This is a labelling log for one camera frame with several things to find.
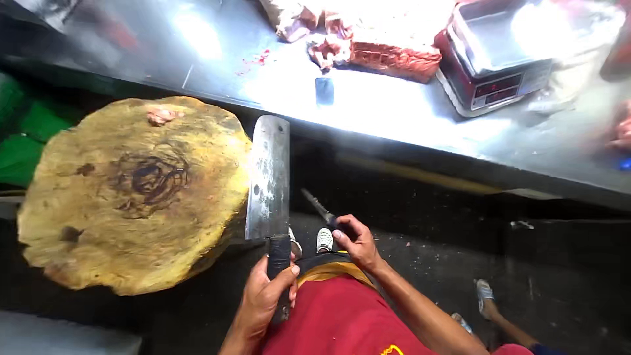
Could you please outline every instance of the metal countertop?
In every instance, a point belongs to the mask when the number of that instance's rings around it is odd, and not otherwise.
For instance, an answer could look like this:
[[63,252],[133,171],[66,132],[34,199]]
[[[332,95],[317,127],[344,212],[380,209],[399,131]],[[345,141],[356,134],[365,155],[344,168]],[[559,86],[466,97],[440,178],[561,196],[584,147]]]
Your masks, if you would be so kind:
[[[4,64],[96,73],[631,195],[623,155],[604,147],[631,80],[595,78],[575,109],[550,117],[522,100],[464,119],[436,79],[334,69],[335,103],[319,107],[305,39],[281,43],[256,0],[84,0],[64,35],[35,27],[0,16]],[[265,50],[265,64],[252,63]]]

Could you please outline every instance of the leg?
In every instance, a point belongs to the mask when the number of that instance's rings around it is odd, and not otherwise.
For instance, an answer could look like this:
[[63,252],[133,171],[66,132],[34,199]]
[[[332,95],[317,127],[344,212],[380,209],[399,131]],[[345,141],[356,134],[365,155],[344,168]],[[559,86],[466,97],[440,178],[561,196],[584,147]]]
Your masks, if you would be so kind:
[[495,323],[506,334],[515,339],[519,345],[526,349],[532,349],[535,344],[539,344],[537,339],[519,329],[500,314],[495,302],[493,302],[493,291],[486,281],[478,280],[476,282],[476,288],[478,290],[478,306],[484,318]]

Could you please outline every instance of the wooden chopping block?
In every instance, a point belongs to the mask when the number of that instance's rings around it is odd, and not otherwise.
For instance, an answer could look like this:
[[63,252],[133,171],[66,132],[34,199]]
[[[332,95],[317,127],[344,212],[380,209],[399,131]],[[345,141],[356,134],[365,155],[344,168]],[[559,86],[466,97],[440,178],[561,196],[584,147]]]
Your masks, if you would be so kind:
[[[177,117],[154,126],[156,107]],[[24,257],[71,289],[172,287],[245,216],[251,144],[234,114],[190,97],[109,104],[46,145],[18,217]]]

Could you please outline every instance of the black handle wrap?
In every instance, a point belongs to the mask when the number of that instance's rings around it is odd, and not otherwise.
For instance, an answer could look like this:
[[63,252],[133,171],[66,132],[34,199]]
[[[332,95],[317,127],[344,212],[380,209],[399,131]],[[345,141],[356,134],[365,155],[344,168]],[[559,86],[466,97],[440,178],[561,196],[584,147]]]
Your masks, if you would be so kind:
[[[281,271],[289,267],[292,245],[289,234],[279,234],[269,238],[268,277],[273,280]],[[278,300],[278,306],[272,317],[272,324],[279,324],[289,319],[289,288],[285,289]]]

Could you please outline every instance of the red meat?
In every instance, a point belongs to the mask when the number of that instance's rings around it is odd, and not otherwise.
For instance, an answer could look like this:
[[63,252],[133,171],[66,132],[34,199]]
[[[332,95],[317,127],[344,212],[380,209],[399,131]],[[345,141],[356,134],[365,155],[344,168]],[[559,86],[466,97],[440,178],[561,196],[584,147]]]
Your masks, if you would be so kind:
[[384,74],[427,83],[438,70],[442,55],[431,45],[413,42],[410,40],[402,44],[400,41],[376,39],[355,33],[351,43],[350,62]]

